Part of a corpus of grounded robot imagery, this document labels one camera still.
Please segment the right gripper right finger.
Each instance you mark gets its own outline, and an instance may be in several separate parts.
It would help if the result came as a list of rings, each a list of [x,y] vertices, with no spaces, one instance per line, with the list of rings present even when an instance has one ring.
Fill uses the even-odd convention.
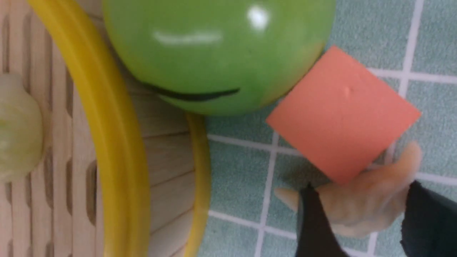
[[[401,236],[407,257],[455,257],[456,202],[414,181],[407,194]]]

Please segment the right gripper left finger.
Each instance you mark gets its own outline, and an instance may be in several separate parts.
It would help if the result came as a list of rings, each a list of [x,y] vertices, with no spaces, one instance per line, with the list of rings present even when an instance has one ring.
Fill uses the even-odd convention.
[[[299,190],[296,257],[347,257],[338,243],[316,189]]]

